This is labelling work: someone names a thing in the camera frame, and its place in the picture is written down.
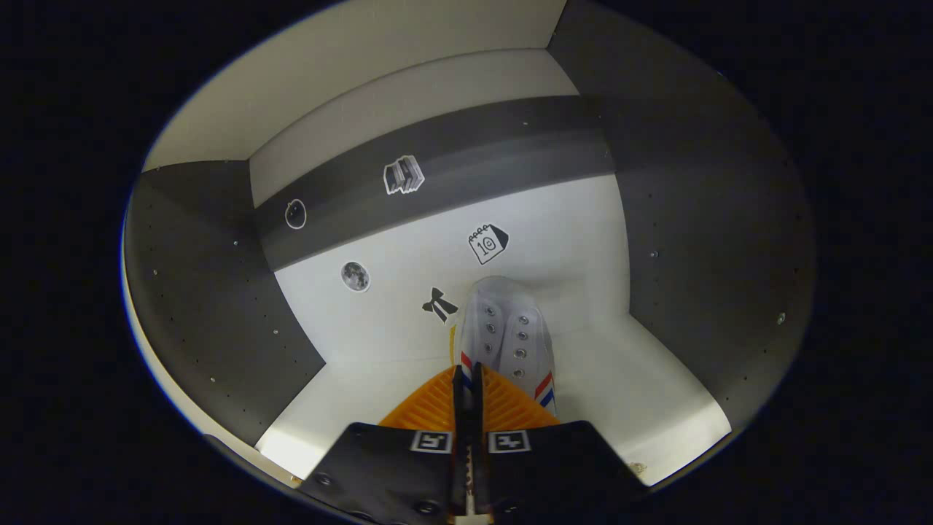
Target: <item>sticker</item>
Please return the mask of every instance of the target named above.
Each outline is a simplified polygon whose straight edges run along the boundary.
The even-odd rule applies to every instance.
[[[350,261],[341,268],[343,284],[360,293],[369,290],[369,272],[359,262]]]
[[[389,195],[395,192],[411,193],[421,188],[425,175],[421,173],[421,166],[414,160],[414,155],[402,155],[384,168],[383,182],[385,192]]]
[[[285,224],[292,230],[304,228],[304,223],[308,220],[308,212],[304,209],[304,203],[295,199],[285,207]]]
[[[529,452],[531,443],[528,442],[526,431],[505,431],[489,433],[489,453],[509,454],[511,452]]]
[[[444,296],[444,292],[438,290],[437,288],[431,289],[431,300],[427,303],[421,305],[421,309],[425,312],[434,312],[438,314],[440,322],[447,323],[447,316],[455,314],[460,308],[448,303],[441,299]]]
[[[468,242],[480,265],[483,265],[506,250],[508,234],[492,224],[483,224],[470,234]]]
[[[426,452],[428,454],[450,454],[453,449],[453,439],[449,432],[418,431],[414,433],[411,442],[412,452]]]

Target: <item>black background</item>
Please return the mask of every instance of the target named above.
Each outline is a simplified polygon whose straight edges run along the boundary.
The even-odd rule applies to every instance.
[[[780,391],[731,447],[630,518],[917,522],[933,442],[919,129],[933,114],[929,8],[617,8],[760,109],[803,173],[820,249],[815,316]],[[5,156],[17,210],[7,222],[14,522],[325,522],[227,464],[166,402],[130,335],[118,266],[124,206],[164,123],[217,70],[316,9],[13,6],[8,122],[26,139]]]

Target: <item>white sneaker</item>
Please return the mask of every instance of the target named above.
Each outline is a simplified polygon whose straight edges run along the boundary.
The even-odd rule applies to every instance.
[[[464,365],[467,387],[473,364],[481,362],[557,416],[548,325],[521,284],[486,277],[473,285],[454,332],[453,349],[455,361]]]

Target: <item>orange gripper pad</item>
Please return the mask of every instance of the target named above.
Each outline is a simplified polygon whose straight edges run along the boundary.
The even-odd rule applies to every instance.
[[[453,369],[444,370],[412,392],[379,422],[380,426],[453,432]]]
[[[482,366],[482,431],[536,429],[561,422],[505,376]]]

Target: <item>gray panel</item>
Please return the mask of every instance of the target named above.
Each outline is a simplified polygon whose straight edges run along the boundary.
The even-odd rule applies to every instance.
[[[140,176],[125,236],[133,304],[159,360],[250,445],[324,366],[266,265],[252,214],[248,163],[177,164]]]
[[[383,167],[414,155],[417,192],[386,194]],[[361,236],[453,207],[579,177],[612,173],[599,120],[576,96],[477,106],[420,121],[321,164],[257,208],[272,270]],[[285,209],[300,199],[307,223]]]
[[[633,316],[741,430],[811,314],[815,241],[797,171],[725,78],[644,26],[571,0],[548,51],[617,163]]]

